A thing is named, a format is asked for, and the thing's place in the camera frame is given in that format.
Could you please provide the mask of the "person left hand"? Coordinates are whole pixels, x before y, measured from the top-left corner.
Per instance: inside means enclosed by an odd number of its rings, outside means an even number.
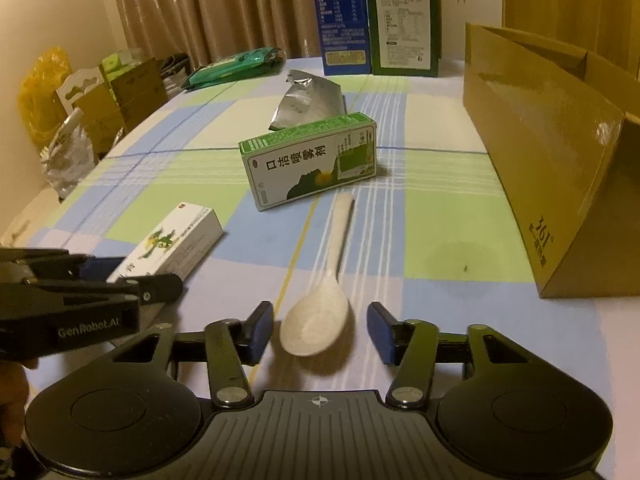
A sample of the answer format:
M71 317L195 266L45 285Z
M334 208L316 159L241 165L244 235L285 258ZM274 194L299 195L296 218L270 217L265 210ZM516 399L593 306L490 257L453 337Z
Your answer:
M25 405L29 397L26 370L35 370L39 360L1 362L0 405L1 433L9 448L21 445L25 420Z

